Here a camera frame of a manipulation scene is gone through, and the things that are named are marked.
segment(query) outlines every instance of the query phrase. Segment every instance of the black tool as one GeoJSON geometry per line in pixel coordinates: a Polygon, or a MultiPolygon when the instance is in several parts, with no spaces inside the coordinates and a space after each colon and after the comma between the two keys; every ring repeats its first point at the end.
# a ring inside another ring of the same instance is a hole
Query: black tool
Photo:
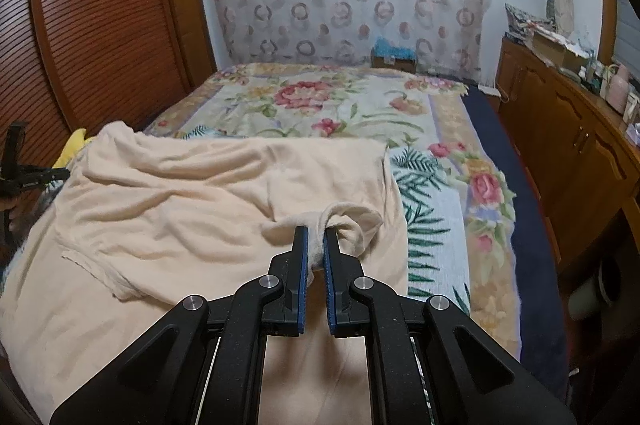
{"type": "MultiPolygon", "coordinates": [[[[27,190],[44,188],[52,181],[66,180],[69,177],[69,171],[65,168],[51,169],[18,164],[26,128],[27,122],[14,121],[7,129],[0,164],[0,198],[15,198],[27,190]]],[[[9,211],[5,210],[2,212],[4,241],[14,250],[17,243],[9,230],[9,223],[9,211]]]]}
{"type": "MultiPolygon", "coordinates": [[[[267,335],[304,329],[306,236],[296,228],[292,250],[234,295],[188,296],[63,402],[51,425],[257,423],[267,335]]],[[[366,338],[374,425],[428,424],[431,416],[436,425],[575,425],[447,297],[423,303],[365,277],[331,229],[324,271],[330,332],[366,338]]]]}

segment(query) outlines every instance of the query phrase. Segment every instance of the beige blanket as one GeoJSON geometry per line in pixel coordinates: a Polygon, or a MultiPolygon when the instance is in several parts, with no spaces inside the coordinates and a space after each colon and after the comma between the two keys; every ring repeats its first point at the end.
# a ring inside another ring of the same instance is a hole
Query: beige blanket
{"type": "MultiPolygon", "coordinates": [[[[233,293],[290,248],[296,223],[326,219],[368,275],[406,292],[406,224],[383,144],[181,141],[110,124],[78,156],[0,297],[18,382],[48,423],[183,297],[233,293]]],[[[370,423],[364,342],[329,336],[321,275],[305,334],[268,340],[259,421],[370,423]]]]}

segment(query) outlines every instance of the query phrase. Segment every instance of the navy blue bed sheet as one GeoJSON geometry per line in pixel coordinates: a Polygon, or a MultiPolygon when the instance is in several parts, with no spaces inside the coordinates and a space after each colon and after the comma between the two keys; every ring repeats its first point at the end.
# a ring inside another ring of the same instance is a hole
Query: navy blue bed sheet
{"type": "Polygon", "coordinates": [[[565,399],[568,352],[553,252],[540,206],[519,156],[485,95],[469,87],[463,98],[482,147],[516,193],[511,244],[520,294],[520,363],[560,400],[565,399]]]}

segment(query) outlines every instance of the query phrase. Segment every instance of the pink vase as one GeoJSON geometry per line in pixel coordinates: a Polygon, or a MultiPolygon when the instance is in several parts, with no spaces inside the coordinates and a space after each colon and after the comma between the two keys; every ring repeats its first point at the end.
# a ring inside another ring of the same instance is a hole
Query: pink vase
{"type": "Polygon", "coordinates": [[[629,95],[629,70],[620,65],[618,72],[613,75],[609,91],[607,92],[607,103],[618,113],[624,114],[626,107],[626,97],[629,95]]]}

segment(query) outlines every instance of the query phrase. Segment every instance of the wooden dresser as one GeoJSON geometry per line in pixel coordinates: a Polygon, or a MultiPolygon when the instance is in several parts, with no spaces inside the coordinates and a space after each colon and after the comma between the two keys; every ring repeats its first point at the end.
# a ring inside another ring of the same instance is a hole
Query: wooden dresser
{"type": "Polygon", "coordinates": [[[622,116],[507,39],[496,82],[500,119],[538,190],[559,276],[580,277],[608,253],[599,237],[614,221],[626,221],[640,249],[640,151],[622,116]]]}

